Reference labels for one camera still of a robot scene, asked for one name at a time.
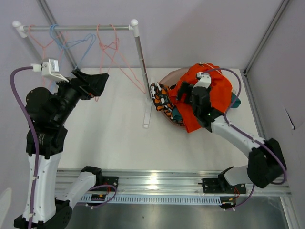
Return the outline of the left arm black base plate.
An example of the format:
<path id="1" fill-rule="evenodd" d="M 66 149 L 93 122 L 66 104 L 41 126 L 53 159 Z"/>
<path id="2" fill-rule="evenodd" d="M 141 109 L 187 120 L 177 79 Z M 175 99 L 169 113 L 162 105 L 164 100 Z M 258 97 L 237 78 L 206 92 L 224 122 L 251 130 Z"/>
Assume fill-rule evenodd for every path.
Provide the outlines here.
<path id="1" fill-rule="evenodd" d="M 102 180 L 102 185 L 112 185 L 114 187 L 118 187 L 119 184 L 119 177 L 115 176 L 104 176 Z M 114 188 L 112 187 L 101 187 L 99 191 L 103 192 L 114 192 Z"/>

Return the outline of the bright orange shorts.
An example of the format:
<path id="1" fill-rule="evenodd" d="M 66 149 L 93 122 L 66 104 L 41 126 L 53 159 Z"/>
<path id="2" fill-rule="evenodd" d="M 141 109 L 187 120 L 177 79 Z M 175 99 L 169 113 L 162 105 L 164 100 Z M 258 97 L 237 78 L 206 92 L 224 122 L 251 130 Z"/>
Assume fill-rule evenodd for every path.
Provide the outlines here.
<path id="1" fill-rule="evenodd" d="M 197 74 L 199 72 L 205 72 L 213 69 L 213 71 L 209 72 L 211 77 L 211 90 L 209 93 L 210 102 L 212 107 L 221 112 L 225 112 L 231 103 L 232 85 L 230 81 L 222 74 L 221 70 L 218 70 L 218 68 L 218 66 L 211 63 L 197 63 L 189 68 L 189 70 L 180 78 L 173 89 L 168 91 L 170 101 L 180 112 L 183 119 L 183 124 L 188 133 L 200 129 L 201 126 L 193 114 L 191 105 L 177 100 L 178 91 L 180 90 L 183 82 L 196 84 L 199 81 L 197 79 Z"/>

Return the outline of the aluminium extrusion rail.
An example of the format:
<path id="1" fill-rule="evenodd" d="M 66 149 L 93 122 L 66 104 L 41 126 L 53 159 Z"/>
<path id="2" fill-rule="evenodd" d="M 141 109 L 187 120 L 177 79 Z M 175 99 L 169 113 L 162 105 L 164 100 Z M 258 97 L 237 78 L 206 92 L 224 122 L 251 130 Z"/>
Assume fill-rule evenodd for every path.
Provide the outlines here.
<path id="1" fill-rule="evenodd" d="M 61 193 L 77 180 L 80 169 L 58 169 L 55 193 Z M 217 178 L 220 171 L 162 171 L 102 169 L 106 177 L 118 177 L 120 194 L 135 195 L 195 195 L 203 194 L 202 178 Z M 254 197 L 290 197 L 289 185 L 270 184 L 264 189 L 255 187 Z"/>

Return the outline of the pink wire hanger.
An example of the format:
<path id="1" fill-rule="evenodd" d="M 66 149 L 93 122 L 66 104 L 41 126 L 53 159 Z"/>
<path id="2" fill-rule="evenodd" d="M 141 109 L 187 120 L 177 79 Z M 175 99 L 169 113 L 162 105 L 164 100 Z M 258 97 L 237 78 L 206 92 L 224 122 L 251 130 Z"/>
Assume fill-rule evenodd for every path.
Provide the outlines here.
<path id="1" fill-rule="evenodd" d="M 61 32 L 61 33 L 60 33 L 59 35 L 57 35 L 56 37 L 51 36 L 51 37 L 52 37 L 52 40 L 51 40 L 49 43 L 43 45 L 43 44 L 41 44 L 41 43 L 31 34 L 31 28 L 32 28 L 33 26 L 35 26 L 35 25 L 34 25 L 34 24 L 31 24 L 31 25 L 29 26 L 28 34 L 29 34 L 29 36 L 30 36 L 30 37 L 31 37 L 31 38 L 41 47 L 41 49 L 42 49 L 42 59 L 45 59 L 45 58 L 46 58 L 46 49 L 47 49 L 48 46 L 50 46 L 53 42 L 60 43 L 59 38 L 63 38 L 63 37 L 64 37 L 64 36 L 63 36 L 63 32 Z M 59 45 L 58 45 L 59 50 L 60 50 L 60 54 L 59 54 L 59 65 L 61 65 L 61 60 L 62 60 L 62 56 L 63 56 L 63 53 L 64 53 L 62 46 L 63 46 L 66 42 L 67 42 L 67 39 L 64 38 L 63 44 L 59 44 Z M 52 91 L 52 90 L 55 88 L 55 86 L 56 86 L 56 83 L 50 80 L 50 81 L 49 81 L 49 85 L 48 85 L 47 88 L 48 88 L 50 91 Z"/>

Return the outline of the light blue wire hanger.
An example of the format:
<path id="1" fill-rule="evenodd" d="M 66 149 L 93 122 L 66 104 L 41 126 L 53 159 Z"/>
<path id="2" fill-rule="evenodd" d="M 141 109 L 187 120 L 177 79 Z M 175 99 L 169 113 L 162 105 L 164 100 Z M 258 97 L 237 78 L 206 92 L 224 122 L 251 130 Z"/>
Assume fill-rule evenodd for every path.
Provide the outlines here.
<path id="1" fill-rule="evenodd" d="M 63 52 L 68 54 L 72 61 L 72 68 L 77 69 L 96 43 L 97 37 L 93 33 L 88 33 L 82 39 L 68 41 L 63 46 Z"/>
<path id="2" fill-rule="evenodd" d="M 65 50 L 66 50 L 67 39 L 63 35 L 63 32 L 60 32 L 59 35 L 56 34 L 55 28 L 57 26 L 58 26 L 58 24 L 52 24 L 50 26 L 50 28 L 49 28 L 49 35 L 56 42 L 56 44 L 57 44 L 57 46 L 58 46 L 58 48 L 60 50 L 58 62 L 59 62 L 59 69 L 61 69 L 62 62 L 63 62 L 63 56 L 64 56 Z"/>

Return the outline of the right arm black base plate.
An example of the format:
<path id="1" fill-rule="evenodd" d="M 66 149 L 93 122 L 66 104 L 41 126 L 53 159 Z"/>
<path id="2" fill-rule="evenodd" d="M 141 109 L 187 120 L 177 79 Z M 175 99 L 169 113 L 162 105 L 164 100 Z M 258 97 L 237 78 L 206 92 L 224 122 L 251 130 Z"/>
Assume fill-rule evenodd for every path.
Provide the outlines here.
<path id="1" fill-rule="evenodd" d="M 226 180 L 220 178 L 202 178 L 198 183 L 203 187 L 205 194 L 246 194 L 245 184 L 230 185 Z"/>

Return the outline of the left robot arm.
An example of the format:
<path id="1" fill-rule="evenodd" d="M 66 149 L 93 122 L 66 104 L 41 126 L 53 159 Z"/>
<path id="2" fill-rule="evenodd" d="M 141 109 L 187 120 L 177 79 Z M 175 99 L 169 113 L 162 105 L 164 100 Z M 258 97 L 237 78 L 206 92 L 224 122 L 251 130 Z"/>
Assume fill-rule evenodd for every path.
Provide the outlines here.
<path id="1" fill-rule="evenodd" d="M 109 78 L 107 73 L 86 74 L 74 70 L 74 77 L 58 83 L 56 93 L 45 87 L 31 90 L 20 107 L 27 119 L 26 153 L 30 164 L 27 204 L 22 215 L 14 220 L 19 229 L 63 229 L 72 210 L 88 190 L 103 186 L 102 170 L 86 166 L 77 180 L 61 196 L 55 195 L 55 179 L 64 140 L 66 120 L 80 100 L 99 97 Z"/>

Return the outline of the translucent pink plastic basin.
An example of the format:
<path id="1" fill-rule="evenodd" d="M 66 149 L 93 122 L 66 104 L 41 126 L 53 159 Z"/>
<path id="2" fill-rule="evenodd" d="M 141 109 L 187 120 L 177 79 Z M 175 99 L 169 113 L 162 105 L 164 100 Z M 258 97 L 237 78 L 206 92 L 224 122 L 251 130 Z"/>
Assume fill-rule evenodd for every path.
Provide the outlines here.
<path id="1" fill-rule="evenodd" d="M 175 71 L 170 72 L 167 76 L 165 76 L 160 82 L 160 84 L 167 85 L 170 89 L 173 89 L 177 82 L 180 80 L 180 78 L 189 70 L 189 68 L 181 68 Z M 182 122 L 176 122 L 176 121 L 171 121 L 164 113 L 163 115 L 172 122 L 174 125 L 180 126 L 181 128 L 185 129 L 185 126 Z"/>

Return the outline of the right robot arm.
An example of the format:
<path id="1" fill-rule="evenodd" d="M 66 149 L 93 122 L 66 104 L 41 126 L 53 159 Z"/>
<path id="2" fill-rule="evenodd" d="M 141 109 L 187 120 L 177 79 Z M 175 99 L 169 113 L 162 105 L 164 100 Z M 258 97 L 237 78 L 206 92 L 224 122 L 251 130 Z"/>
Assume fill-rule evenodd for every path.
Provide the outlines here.
<path id="1" fill-rule="evenodd" d="M 225 113 L 212 107 L 210 87 L 182 82 L 177 99 L 191 105 L 194 116 L 202 128 L 214 133 L 237 147 L 248 159 L 242 167 L 230 167 L 218 176 L 218 188 L 229 192 L 235 185 L 245 183 L 264 188 L 276 184 L 278 177 L 287 180 L 286 164 L 277 140 L 255 138 L 229 122 Z"/>

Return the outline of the white and silver clothes rack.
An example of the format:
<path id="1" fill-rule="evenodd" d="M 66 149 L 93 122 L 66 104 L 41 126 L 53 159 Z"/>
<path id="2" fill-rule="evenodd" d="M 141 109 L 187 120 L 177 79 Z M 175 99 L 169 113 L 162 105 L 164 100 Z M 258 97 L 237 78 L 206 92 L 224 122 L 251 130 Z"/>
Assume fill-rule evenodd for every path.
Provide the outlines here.
<path id="1" fill-rule="evenodd" d="M 22 25 L 19 21 L 13 21 L 12 22 L 13 28 L 16 29 L 17 33 L 20 35 L 20 37 L 26 39 L 29 38 L 29 26 Z M 144 88 L 146 90 L 146 105 L 145 105 L 145 114 L 144 114 L 144 120 L 143 120 L 143 127 L 149 128 L 150 125 L 150 119 L 151 119 L 151 111 L 152 111 L 152 97 L 150 94 L 150 82 L 149 77 L 147 76 L 146 66 L 144 62 L 144 56 L 142 51 L 142 45 L 140 40 L 140 32 L 139 32 L 139 23 L 136 19 L 131 20 L 130 24 L 128 25 L 114 25 L 115 29 L 117 31 L 130 31 L 133 33 L 136 49 L 138 52 L 139 62 L 140 62 L 140 69 L 142 71 L 142 77 L 143 77 L 143 84 Z M 55 28 L 55 31 L 95 31 L 96 32 L 96 26 L 94 25 L 78 25 L 78 26 L 57 26 Z M 42 32 L 42 31 L 48 31 L 49 32 L 50 26 L 33 26 L 31 28 L 31 32 Z M 109 25 L 101 25 L 100 31 L 112 31 Z"/>

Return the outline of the teal green shorts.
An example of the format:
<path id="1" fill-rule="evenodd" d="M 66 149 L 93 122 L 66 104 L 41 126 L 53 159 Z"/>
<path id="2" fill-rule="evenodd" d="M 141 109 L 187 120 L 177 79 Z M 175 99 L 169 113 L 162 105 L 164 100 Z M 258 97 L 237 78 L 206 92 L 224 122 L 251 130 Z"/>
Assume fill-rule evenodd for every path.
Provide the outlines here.
<path id="1" fill-rule="evenodd" d="M 238 108 L 241 104 L 241 100 L 239 98 L 236 97 L 236 95 L 234 93 L 231 93 L 231 103 L 235 101 L 232 105 L 232 108 Z M 172 117 L 171 117 L 172 121 L 176 121 L 176 122 L 182 122 L 183 121 L 183 117 L 180 114 L 178 108 L 175 106 L 172 109 Z"/>

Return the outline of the orange black patterned shorts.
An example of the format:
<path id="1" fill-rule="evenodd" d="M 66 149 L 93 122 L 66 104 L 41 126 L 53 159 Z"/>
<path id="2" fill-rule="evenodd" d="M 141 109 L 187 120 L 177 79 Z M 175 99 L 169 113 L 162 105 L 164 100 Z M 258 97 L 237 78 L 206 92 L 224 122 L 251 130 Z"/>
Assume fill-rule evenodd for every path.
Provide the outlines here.
<path id="1" fill-rule="evenodd" d="M 169 98 L 169 89 L 170 88 L 167 85 L 160 83 L 152 83 L 150 85 L 150 93 L 156 110 L 163 112 L 171 121 L 173 121 L 173 111 L 176 106 Z"/>

